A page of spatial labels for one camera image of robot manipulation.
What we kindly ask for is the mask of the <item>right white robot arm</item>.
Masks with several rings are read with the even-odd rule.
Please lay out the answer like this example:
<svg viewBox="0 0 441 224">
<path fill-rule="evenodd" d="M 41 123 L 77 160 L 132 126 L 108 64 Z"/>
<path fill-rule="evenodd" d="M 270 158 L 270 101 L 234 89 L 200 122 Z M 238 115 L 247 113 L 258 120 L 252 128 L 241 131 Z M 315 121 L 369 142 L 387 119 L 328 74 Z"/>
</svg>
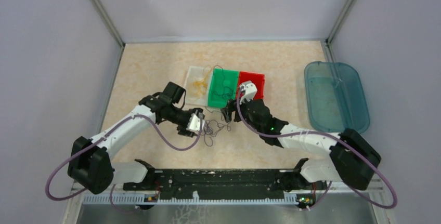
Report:
<svg viewBox="0 0 441 224">
<path fill-rule="evenodd" d="M 366 190 L 381 161 L 377 151 L 356 130 L 323 133 L 300 128 L 274 117 L 262 99 L 237 104 L 229 100 L 221 113 L 227 123 L 243 122 L 270 146 L 299 149 L 321 156 L 303 159 L 293 174 L 293 183 L 306 189 L 316 181 L 341 181 Z"/>
</svg>

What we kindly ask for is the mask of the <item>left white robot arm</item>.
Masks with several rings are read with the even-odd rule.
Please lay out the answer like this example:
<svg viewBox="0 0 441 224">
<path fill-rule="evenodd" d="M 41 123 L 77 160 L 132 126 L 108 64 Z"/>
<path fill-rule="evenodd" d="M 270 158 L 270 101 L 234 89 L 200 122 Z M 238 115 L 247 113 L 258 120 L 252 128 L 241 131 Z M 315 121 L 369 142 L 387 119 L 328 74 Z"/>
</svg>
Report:
<svg viewBox="0 0 441 224">
<path fill-rule="evenodd" d="M 142 98 L 130 113 L 116 124 L 91 138 L 80 137 L 73 143 L 67 174 L 93 194 L 112 185 L 137 183 L 151 189 L 156 176 L 141 160 L 114 163 L 116 154 L 142 131 L 170 122 L 181 136 L 200 138 L 205 125 L 201 108 L 177 107 L 186 90 L 169 82 L 162 92 Z"/>
</svg>

